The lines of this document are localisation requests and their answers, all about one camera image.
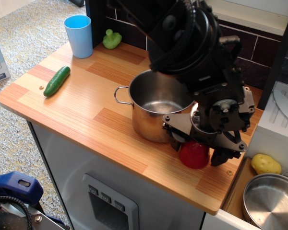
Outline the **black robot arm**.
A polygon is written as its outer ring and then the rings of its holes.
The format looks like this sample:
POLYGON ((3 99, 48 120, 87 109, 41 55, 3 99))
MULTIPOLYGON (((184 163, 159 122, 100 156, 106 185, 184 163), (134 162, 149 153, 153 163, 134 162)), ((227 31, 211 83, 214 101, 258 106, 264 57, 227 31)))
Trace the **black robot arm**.
POLYGON ((173 148, 195 140, 214 150, 212 166, 239 158, 247 145, 240 133, 250 126, 254 100, 235 60, 238 36, 223 36, 203 0, 109 0, 149 41, 150 69, 183 83, 198 103, 190 115, 163 116, 173 148))

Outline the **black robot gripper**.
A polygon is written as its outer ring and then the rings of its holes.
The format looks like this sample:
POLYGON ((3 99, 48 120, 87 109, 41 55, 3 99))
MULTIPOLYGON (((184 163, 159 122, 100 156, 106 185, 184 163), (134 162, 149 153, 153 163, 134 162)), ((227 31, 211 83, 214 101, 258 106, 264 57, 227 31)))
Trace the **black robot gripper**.
POLYGON ((239 158, 246 151, 246 143, 239 131, 215 131, 204 119, 204 112, 196 109, 193 113, 165 114, 163 128, 170 136, 170 145, 179 152, 183 143, 192 140, 213 149, 211 166, 219 166, 228 159, 239 158))

